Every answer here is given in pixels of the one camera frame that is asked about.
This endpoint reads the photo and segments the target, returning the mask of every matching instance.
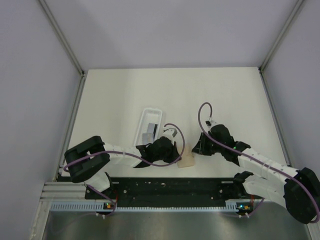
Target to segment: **beige object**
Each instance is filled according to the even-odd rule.
[[[196,164],[195,158],[192,155],[191,150],[192,150],[192,148],[190,147],[190,145],[188,145],[188,144],[185,145],[184,152],[182,154],[182,158],[180,161],[177,162],[178,168],[181,169],[181,168],[192,167]],[[179,146],[178,152],[181,153],[181,151],[182,151],[182,146]]]

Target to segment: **gray wall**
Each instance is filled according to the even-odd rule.
[[[256,67],[297,0],[46,0],[82,67]]]
[[[0,7],[0,233],[29,237],[79,76],[35,0]]]
[[[308,0],[265,76],[293,162],[320,177],[320,1]]]

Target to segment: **black joint housing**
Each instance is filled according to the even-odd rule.
[[[208,134],[219,143],[222,143],[223,145],[240,152],[251,148],[250,145],[242,141],[235,141],[234,137],[230,135],[228,128],[226,128],[223,124],[213,126]],[[239,166],[239,154],[211,141],[203,132],[201,133],[198,143],[192,149],[192,152],[205,156],[211,156],[215,153],[220,153],[227,161]]]
[[[136,146],[140,151],[141,157],[150,163],[163,160],[165,163],[172,163],[179,157],[177,143],[172,144],[171,140],[165,136],[155,140],[152,144]],[[150,166],[142,161],[135,168],[145,168]]]
[[[320,207],[320,182],[316,174],[305,167],[297,171],[294,176],[311,193],[318,208]],[[299,222],[308,224],[316,216],[316,210],[306,192],[299,184],[291,179],[286,179],[284,185],[285,206],[288,212]]]
[[[105,151],[104,144],[105,143],[101,140],[100,136],[93,136],[67,150],[64,153],[66,163],[70,164],[77,159],[83,158],[88,155],[88,152],[90,154],[103,152]],[[73,183],[81,183],[88,180],[109,161],[110,155],[107,153],[102,153],[69,167],[68,170],[71,181]]]

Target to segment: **stainless steel surface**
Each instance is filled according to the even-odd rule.
[[[274,103],[274,101],[272,99],[272,96],[270,94],[268,82],[266,81],[265,76],[264,76],[263,73],[260,72],[260,76],[261,76],[262,85],[263,85],[263,88],[264,88],[264,91],[265,91],[266,99],[267,99],[267,101],[269,103],[269,107],[270,107],[270,110],[271,110],[271,114],[272,114],[272,118],[273,118],[273,121],[274,121],[275,129],[276,129],[276,132],[277,132],[278,137],[279,137],[279,141],[280,141],[280,144],[281,144],[281,148],[282,148],[282,151],[283,151],[283,155],[284,155],[285,161],[286,161],[286,163],[288,165],[292,166],[290,153],[289,153],[289,150],[287,148],[287,141],[286,141],[285,136],[283,134],[284,131],[283,131],[283,128],[282,128],[281,123],[279,121],[279,117],[278,117],[278,114],[277,114],[275,103]]]
[[[57,168],[55,170],[54,178],[58,177],[59,169],[60,169],[61,165],[64,163],[64,160],[65,160],[65,152],[68,149],[69,142],[70,142],[71,135],[72,135],[72,131],[74,129],[74,125],[75,125],[75,121],[76,121],[76,116],[77,116],[77,112],[78,112],[78,108],[79,108],[82,92],[84,91],[84,88],[85,88],[86,77],[87,77],[87,75],[85,74],[80,78],[80,81],[79,81],[79,84],[78,84],[78,87],[77,87],[77,91],[76,91],[76,94],[74,96],[74,102],[73,102],[73,105],[72,105],[72,109],[71,109],[71,112],[70,112],[68,125],[67,125],[66,131],[65,131],[65,135],[64,135],[63,144],[61,146],[61,150],[60,150],[60,154],[59,154],[59,164],[58,164],[58,166],[57,166]]]
[[[278,37],[274,41],[270,51],[268,52],[268,54],[266,55],[265,59],[262,62],[262,65],[260,67],[261,72],[263,72],[267,68],[270,60],[272,59],[273,55],[275,54],[275,52],[277,51],[278,47],[280,46],[282,40],[284,39],[284,37],[286,36],[287,32],[289,31],[291,25],[294,23],[294,20],[299,15],[299,13],[302,10],[305,2],[306,2],[306,0],[297,0],[296,1],[296,4],[293,7],[292,12],[290,13],[288,19],[286,20],[284,26],[282,27],[282,29],[280,31]]]
[[[308,240],[307,226],[275,203],[265,203],[251,218],[222,213],[118,213],[88,215],[53,235],[83,213],[50,213],[44,240]]]
[[[48,7],[48,4],[46,3],[45,0],[36,0],[41,9],[43,10],[46,18],[48,19],[50,25],[52,26],[52,29],[56,35],[56,37],[58,38],[58,40],[60,41],[63,49],[65,50],[66,54],[68,55],[68,57],[70,58],[72,64],[74,65],[74,67],[77,69],[77,71],[79,72],[79,74],[81,76],[83,76],[83,69],[80,66],[79,61],[77,60],[74,52],[72,51],[72,49],[70,48],[63,32],[61,31],[59,25],[57,24],[57,21],[55,20],[55,17],[53,16],[50,8]]]

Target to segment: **white tabletop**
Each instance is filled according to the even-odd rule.
[[[236,141],[286,164],[265,91],[256,67],[97,69],[87,74],[69,147],[98,135],[105,143],[131,147],[146,107],[163,110],[162,125],[178,125],[193,148],[201,129],[197,114],[203,102],[212,118]],[[202,120],[209,108],[202,111]],[[181,138],[176,137],[178,145]],[[195,155],[195,166],[134,169],[108,163],[112,177],[233,177],[242,172],[220,154]]]

